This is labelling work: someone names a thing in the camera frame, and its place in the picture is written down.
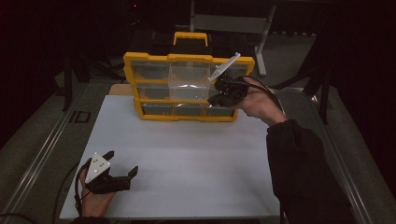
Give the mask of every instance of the yellow carrying handle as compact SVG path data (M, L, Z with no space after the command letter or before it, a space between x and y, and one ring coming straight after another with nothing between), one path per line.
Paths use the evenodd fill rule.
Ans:
M205 33L192 33L192 32L175 32L174 45L178 38L184 39L203 39L207 46L207 35Z

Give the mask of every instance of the metal frame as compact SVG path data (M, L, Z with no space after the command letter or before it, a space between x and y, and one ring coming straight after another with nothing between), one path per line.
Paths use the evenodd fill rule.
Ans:
M262 18L248 18L248 17L228 17L228 16L214 16L195 14L195 1L191 0L191 16L190 16L190 31L199 30L216 30L227 32L241 32L262 34L262 40L259 46L254 48L256 64L259 69L261 77L267 76L262 57L262 49L268 36L271 27L272 19L274 17L276 6L271 6L267 19Z

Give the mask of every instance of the yellow storage organizer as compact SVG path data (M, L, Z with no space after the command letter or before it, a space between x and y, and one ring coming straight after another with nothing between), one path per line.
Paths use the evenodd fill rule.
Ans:
M176 32L174 44L178 38L203 39L207 45L204 33ZM236 110L211 106L207 102L208 97L218 93L213 87L214 81L210 82L208 78L227 58L127 52L123 60L126 79L132 85L134 109L141 119L236 120ZM253 68L252 57L239 57L228 71L233 77L239 77L249 75Z

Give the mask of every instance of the floor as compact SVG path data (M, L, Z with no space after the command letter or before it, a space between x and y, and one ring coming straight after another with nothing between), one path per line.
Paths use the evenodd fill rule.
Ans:
M274 85L296 75L314 40L314 36L270 35L263 51L268 76L262 77L262 82ZM97 74L89 83L75 81L74 101L69 110L63 112L64 98L53 95L0 150L2 213L24 214L36 223L69 223L57 216L103 99L115 83L118 81ZM340 185L345 187L359 223L396 223L396 202L337 89L331 88L329 124L325 125L316 113L316 99L301 92L305 83L306 79L301 80L277 93L287 116L314 130L326 143L329 164ZM82 121L73 113L79 113ZM252 223L252 220L227 221ZM0 219L0 222L24 223L19 217ZM262 223L277 222L278 219Z

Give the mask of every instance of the person's arm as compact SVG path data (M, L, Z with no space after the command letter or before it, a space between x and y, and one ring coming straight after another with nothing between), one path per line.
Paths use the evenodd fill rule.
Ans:
M94 194L85 187L85 176L88 170L84 169L79 176L79 182L82 186L82 213L71 224L110 224L110 221L103 216L110 206L116 192L106 194Z
M244 80L262 85L249 77ZM232 108L270 127L267 150L273 191L290 224L356 223L317 135L289 120L267 93L255 88L249 88L247 97Z

